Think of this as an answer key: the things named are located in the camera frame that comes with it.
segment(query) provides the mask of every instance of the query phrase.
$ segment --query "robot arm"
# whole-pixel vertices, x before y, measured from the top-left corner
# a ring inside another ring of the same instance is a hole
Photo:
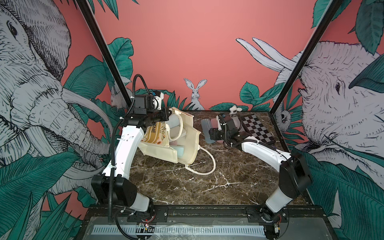
[[[239,132],[230,116],[220,114],[217,119],[219,127],[209,130],[211,139],[224,140],[228,147],[252,154],[279,172],[279,187],[260,209],[260,215],[266,222],[276,221],[279,211],[312,183],[305,158],[264,144],[248,132]]]

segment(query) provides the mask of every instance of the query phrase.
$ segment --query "pink wall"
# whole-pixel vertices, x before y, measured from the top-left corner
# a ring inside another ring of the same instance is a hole
[[[313,32],[315,0],[138,2],[117,0],[119,19],[95,2],[107,43],[118,37],[132,40],[133,76],[142,74],[150,88],[190,98],[183,79],[195,86],[207,79],[199,90],[206,110],[222,102],[244,105],[239,92],[246,81],[257,85],[260,95],[275,83],[278,72],[256,62],[236,38],[254,46],[252,37],[259,38],[292,58]]]

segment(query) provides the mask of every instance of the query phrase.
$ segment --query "dark marble surface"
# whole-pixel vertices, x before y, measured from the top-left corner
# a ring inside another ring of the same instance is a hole
[[[200,121],[214,118],[217,112],[190,112],[194,127],[202,131]],[[256,114],[276,139],[275,146],[283,149],[267,113]],[[144,156],[138,149],[134,157],[130,180],[138,191],[152,197],[155,204],[261,204],[278,186],[278,172],[253,155],[237,149],[227,150],[222,143],[207,144],[203,134],[199,144],[216,159],[216,170],[210,175],[197,175],[184,169],[183,164]],[[190,167],[198,172],[209,172],[213,163],[200,150]],[[291,204],[306,204],[300,197]]]

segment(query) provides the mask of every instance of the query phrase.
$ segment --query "checkerboard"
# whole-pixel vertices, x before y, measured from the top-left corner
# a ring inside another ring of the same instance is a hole
[[[268,132],[256,115],[243,117],[241,120],[243,121],[243,126],[247,128],[248,132],[250,132],[252,136],[266,144],[275,143],[275,139],[272,134]]]

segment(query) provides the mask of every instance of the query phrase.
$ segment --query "black metal frame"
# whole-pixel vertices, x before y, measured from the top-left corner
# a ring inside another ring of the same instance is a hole
[[[307,46],[305,47],[303,54],[301,55],[299,61],[297,62],[287,82],[285,83],[281,93],[279,94],[277,100],[273,104],[270,111],[272,115],[276,113],[277,108],[280,106],[281,102],[284,100],[289,89],[292,87],[293,83],[297,79],[297,76],[299,75],[301,69],[305,66],[305,63],[307,62],[308,58],[311,56],[312,51],[316,47],[317,43],[320,41],[320,38],[324,34],[325,30],[327,29],[329,23],[331,22],[333,16],[335,15],[336,11],[339,9],[342,2],[343,0],[332,0],[332,2],[330,3],[328,9],[326,10],[323,17],[321,18],[318,26],[316,27],[316,30],[312,34],[311,39],[309,40]]]
[[[248,222],[253,223],[262,223],[260,225],[271,225],[271,223],[265,223],[259,221],[252,216],[252,211],[259,209],[260,205],[155,205],[155,211],[159,212],[159,217],[154,219],[153,222],[166,222],[168,217],[215,217],[215,218],[247,218]],[[282,218],[281,222],[287,222],[287,216],[289,218],[321,218],[329,233],[331,238],[337,240],[336,233],[333,230],[331,223],[329,222],[328,217],[325,215],[324,210],[321,206],[309,205],[309,206],[300,206],[300,205],[288,205],[283,209],[284,213],[287,213],[285,217]],[[78,234],[75,237],[75,240],[82,240],[86,234],[89,221],[92,217],[108,217],[108,206],[106,205],[91,205],[88,209],[87,214],[83,220],[81,228]],[[140,222],[141,220],[134,219],[129,213],[121,215],[121,217],[126,217],[127,222]]]
[[[121,80],[119,70],[116,67],[115,61],[111,56],[111,52],[109,51],[108,45],[106,44],[104,37],[100,32],[99,26],[97,25],[97,22],[94,18],[94,15],[88,6],[87,0],[76,0],[76,1],[81,12],[83,13],[84,19],[87,22],[89,29],[92,32],[93,37],[95,38],[95,41],[101,51],[101,54],[103,55],[104,60],[107,63],[109,70],[111,71],[111,74],[115,79],[124,100],[127,103],[127,106],[130,106],[131,99],[129,98],[125,85]]]

